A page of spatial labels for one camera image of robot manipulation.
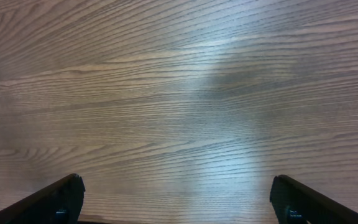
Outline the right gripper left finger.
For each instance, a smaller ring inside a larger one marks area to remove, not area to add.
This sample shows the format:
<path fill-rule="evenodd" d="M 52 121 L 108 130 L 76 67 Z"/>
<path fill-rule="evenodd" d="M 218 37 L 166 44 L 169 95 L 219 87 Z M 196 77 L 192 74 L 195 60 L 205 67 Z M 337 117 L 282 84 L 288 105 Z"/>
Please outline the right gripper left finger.
<path fill-rule="evenodd" d="M 76 224 L 85 185 L 70 174 L 0 211 L 0 224 Z"/>

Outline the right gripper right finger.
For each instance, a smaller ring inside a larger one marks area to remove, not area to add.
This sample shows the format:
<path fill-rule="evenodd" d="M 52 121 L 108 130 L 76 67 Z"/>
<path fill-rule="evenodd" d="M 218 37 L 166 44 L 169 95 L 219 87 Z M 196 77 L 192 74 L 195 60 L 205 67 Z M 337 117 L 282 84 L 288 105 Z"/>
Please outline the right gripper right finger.
<path fill-rule="evenodd" d="M 279 224 L 358 224 L 358 213 L 287 175 L 274 177 L 270 203 Z"/>

